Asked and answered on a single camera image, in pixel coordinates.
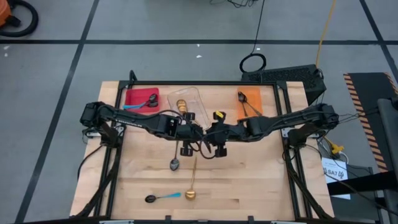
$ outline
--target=gold spoon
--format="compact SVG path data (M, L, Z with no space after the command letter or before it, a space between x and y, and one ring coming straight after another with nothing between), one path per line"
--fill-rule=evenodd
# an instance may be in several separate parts
M193 164L191 187L185 192L185 198L187 200L194 200L197 193L193 190L193 181L195 180L195 171L197 169L197 158L195 157L195 162Z

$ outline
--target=red tray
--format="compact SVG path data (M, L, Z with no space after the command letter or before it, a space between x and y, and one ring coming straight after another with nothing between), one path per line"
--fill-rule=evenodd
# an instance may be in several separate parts
M160 108L160 95L159 95L158 88L142 88L142 89L127 90L126 100L125 100L124 104L125 105L139 105L139 104L149 100L149 97L154 93L157 95L158 104L156 107L151 108L148 106L143 106L142 108L139 108L139 109L127 109L127 110L133 111L136 113L158 112L159 108Z

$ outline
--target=clear plastic container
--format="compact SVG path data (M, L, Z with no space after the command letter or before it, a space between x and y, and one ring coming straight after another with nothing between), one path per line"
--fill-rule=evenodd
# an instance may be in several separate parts
M195 122L198 123L203 129L210 127L210 121L207 117L205 107L200 99L199 90L195 87L184 88L167 95L170 109L178 111L177 101L185 100L187 103L187 111L195 113Z

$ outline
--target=yellow cable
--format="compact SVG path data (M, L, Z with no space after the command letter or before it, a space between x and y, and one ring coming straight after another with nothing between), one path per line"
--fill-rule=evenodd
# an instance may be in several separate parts
M321 39L319 40L317 60L315 61L315 65L317 66L317 68L318 68L318 64L319 64L319 54L321 52L323 38L325 37L326 31L328 30L331 15L333 14L333 10L335 10L335 5L336 5L336 0L333 0L333 3L331 5L330 11L329 11L328 20L326 21L325 28L323 29Z
M341 152L342 150L344 150L344 146L339 146L339 145L333 143L331 140L326 138L326 136L324 136L323 138L328 143L330 151L331 151L332 154L337 154L337 153Z

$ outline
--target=wooden table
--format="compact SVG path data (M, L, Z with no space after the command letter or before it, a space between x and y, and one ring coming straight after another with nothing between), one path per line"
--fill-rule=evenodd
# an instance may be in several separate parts
M306 108L302 83L287 84L292 111ZM98 100L114 105L117 87L118 82L103 82ZM169 109L167 95L188 86L156 87L160 91L161 110L164 110ZM214 111L220 110L227 114L226 123L236 124L236 102L227 99L236 95L238 86L196 87L210 119ZM272 87L259 88L264 116L276 116ZM99 139L89 140L85 155L97 148L99 142ZM308 140L307 144L317 147L315 140ZM146 203L144 198L150 194L183 194L190 187L194 157L179 157L180 168L173 172L169 162L174 156L175 142L129 126L123 142L112 219L164 220L166 215L171 215L173 220L247 220L252 215L255 220L294 220L286 166L281 157L280 132L274 131L258 142L227 142L226 147L228 156L223 158L206 160L197 154L196 200L188 201L182 196ZM71 215L78 213L98 188L104 153L104 149L97 152L82 167ZM301 149L301 155L309 191L333 216L319 154L308 147ZM297 195L301 216L305 217L298 188ZM108 191L104 194L101 214L104 214L107 197Z

